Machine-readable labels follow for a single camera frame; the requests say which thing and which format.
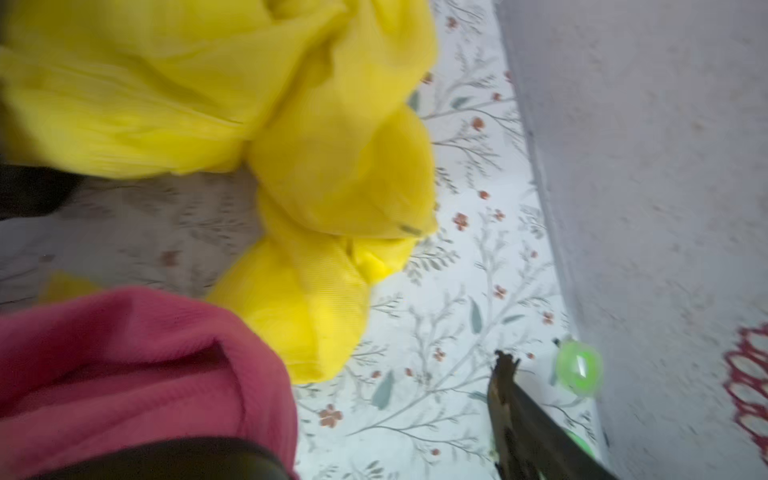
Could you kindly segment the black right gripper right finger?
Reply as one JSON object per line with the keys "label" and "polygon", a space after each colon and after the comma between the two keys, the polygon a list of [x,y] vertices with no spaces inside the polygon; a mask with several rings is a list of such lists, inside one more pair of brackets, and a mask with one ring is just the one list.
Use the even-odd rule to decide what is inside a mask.
{"label": "black right gripper right finger", "polygon": [[517,384],[520,361],[495,352],[487,406],[503,480],[615,480]]}

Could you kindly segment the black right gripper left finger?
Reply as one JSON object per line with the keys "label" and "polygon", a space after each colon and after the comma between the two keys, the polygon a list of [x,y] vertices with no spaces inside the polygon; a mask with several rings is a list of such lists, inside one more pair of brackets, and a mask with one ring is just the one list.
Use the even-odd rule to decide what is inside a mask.
{"label": "black right gripper left finger", "polygon": [[48,469],[36,479],[292,479],[267,449],[238,438],[198,437],[131,447]]}

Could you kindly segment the pink trousers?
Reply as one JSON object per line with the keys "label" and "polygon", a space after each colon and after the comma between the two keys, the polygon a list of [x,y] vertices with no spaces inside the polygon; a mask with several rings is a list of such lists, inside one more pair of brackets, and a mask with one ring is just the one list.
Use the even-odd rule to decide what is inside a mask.
{"label": "pink trousers", "polygon": [[4,474],[187,439],[254,446],[296,477],[289,375],[236,315],[131,287],[2,317]]}

